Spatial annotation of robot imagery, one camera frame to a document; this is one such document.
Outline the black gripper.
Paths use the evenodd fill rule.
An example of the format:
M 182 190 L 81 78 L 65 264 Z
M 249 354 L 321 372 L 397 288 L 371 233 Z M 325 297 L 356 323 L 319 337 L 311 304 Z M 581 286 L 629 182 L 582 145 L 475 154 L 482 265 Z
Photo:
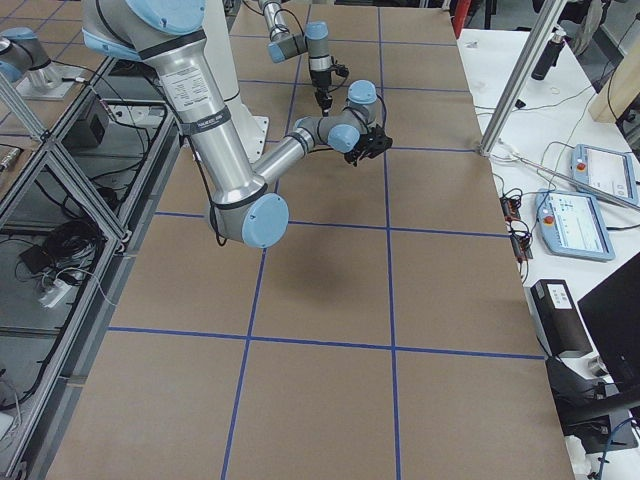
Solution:
M 337 87 L 332 86 L 333 74 L 342 78 L 342 83 Z M 346 65 L 336 62 L 311 62 L 309 75 L 315 88 L 314 96 L 318 106 L 321 109 L 330 109 L 333 103 L 331 93 L 345 83 L 349 77 L 349 69 Z
M 344 154 L 344 160 L 356 167 L 365 158 L 375 158 L 392 147 L 392 138 L 382 126 L 374 126 L 371 130 L 360 135 L 352 150 Z

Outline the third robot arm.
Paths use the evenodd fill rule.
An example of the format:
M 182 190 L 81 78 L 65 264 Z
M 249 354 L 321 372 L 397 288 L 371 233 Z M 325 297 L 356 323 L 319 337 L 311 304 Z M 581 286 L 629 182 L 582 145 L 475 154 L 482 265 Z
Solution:
M 1 74 L 25 99 L 60 101 L 70 91 L 82 67 L 52 61 L 38 36 L 28 27 L 1 32 Z

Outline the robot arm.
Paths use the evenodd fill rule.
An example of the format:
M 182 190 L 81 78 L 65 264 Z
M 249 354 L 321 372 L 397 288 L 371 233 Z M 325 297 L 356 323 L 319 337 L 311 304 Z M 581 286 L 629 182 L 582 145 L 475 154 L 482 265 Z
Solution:
M 306 55 L 322 109 L 318 117 L 298 120 L 270 149 L 260 146 L 260 127 L 241 100 L 221 2 L 86 1 L 82 32 L 88 48 L 156 72 L 180 132 L 203 165 L 209 223 L 218 240 L 267 248 L 289 222 L 286 201 L 272 191 L 289 168 L 324 146 L 356 164 L 385 152 L 392 141 L 384 131 L 385 104 L 367 80 L 354 81 L 341 112 L 331 113 L 330 77 L 338 65 L 327 25 L 314 21 L 296 35 L 279 2 L 263 1 L 259 8 L 271 59 Z
M 269 30 L 268 53 L 274 63 L 306 54 L 308 71 L 314 96 L 326 117 L 333 104 L 332 93 L 339 89 L 350 75 L 348 67 L 339 63 L 330 53 L 329 30 L 324 21 L 313 21 L 293 33 L 284 19 L 294 14 L 282 6 L 281 1 L 259 1 L 261 15 Z

